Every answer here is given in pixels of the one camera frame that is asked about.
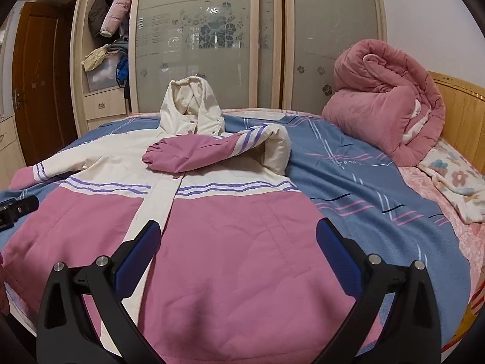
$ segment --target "pink fabric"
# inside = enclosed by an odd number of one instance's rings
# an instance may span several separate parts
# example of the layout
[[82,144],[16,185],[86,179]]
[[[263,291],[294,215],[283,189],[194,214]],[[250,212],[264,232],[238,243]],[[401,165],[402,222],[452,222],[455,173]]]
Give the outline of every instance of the pink fabric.
[[101,35],[113,35],[131,7],[132,0],[114,0],[101,26]]
[[298,192],[174,200],[141,309],[149,343],[169,363],[312,362],[355,302],[316,242],[321,218]]
[[141,198],[86,195],[56,188],[5,246],[6,282],[38,312],[52,266],[64,261],[78,267],[98,256],[112,255],[141,202]]
[[[445,105],[433,79],[412,57],[383,41],[363,40],[335,62],[336,88],[322,116],[354,138],[386,153],[398,166],[416,166],[435,145]],[[412,117],[416,102],[421,111]],[[408,144],[403,135],[429,112]]]
[[241,135],[224,139],[206,135],[186,134],[165,138],[150,146],[143,162],[153,171],[178,173],[196,170],[231,157]]
[[476,290],[483,264],[485,250],[485,224],[473,223],[466,225],[453,208],[452,204],[433,185],[431,178],[418,168],[399,168],[404,182],[421,197],[438,203],[444,214],[437,223],[452,224],[455,235],[460,241],[460,252],[470,262],[470,298]]
[[36,183],[33,177],[33,167],[24,167],[15,172],[8,186],[8,190],[23,190]]

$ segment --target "plastic storage box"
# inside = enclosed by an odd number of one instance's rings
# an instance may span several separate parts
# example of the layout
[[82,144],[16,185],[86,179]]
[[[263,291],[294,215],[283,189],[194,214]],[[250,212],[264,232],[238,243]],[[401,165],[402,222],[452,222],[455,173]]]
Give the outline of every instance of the plastic storage box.
[[90,92],[118,86],[118,82],[116,82],[116,66],[120,60],[121,55],[119,53],[108,55],[98,67],[86,72]]

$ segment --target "white placket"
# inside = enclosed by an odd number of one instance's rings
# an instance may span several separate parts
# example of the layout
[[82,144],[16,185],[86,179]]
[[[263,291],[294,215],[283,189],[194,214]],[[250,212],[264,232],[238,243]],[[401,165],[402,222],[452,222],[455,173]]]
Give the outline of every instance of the white placket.
[[[168,215],[172,208],[172,203],[176,192],[179,190],[180,183],[184,174],[160,174],[157,184],[151,189],[145,200],[140,205],[135,217],[129,226],[128,232],[123,242],[133,240],[142,230],[149,220],[154,220],[160,225],[163,231],[168,220]],[[131,297],[123,299],[122,303],[135,324],[138,324],[140,307],[145,290],[146,279],[148,277],[152,261],[147,266],[143,276]],[[103,322],[101,322],[101,343],[106,350],[120,356],[118,349],[108,333]]]

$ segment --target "silver bolt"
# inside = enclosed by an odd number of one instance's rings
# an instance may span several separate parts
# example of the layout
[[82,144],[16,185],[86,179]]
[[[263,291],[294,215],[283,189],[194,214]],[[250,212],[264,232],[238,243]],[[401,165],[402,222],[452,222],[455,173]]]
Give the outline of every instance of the silver bolt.
[[421,260],[416,260],[414,262],[414,267],[416,267],[419,270],[423,270],[426,268],[426,265],[424,265],[424,263]]
[[62,271],[63,269],[64,269],[64,263],[62,261],[57,262],[56,264],[54,264],[54,271],[55,272]]
[[369,255],[369,261],[370,261],[371,264],[377,265],[377,264],[380,264],[382,262],[382,259],[379,255],[371,254],[371,255]]
[[108,259],[106,256],[99,256],[96,259],[96,265],[99,266],[99,267],[104,267],[106,264],[108,264],[109,260],[110,259]]

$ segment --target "wooden headboard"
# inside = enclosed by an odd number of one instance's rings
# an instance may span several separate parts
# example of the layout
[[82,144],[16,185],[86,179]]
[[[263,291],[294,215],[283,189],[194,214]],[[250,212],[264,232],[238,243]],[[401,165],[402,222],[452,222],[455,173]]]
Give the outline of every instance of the wooden headboard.
[[449,75],[430,74],[446,105],[441,136],[485,174],[485,89]]

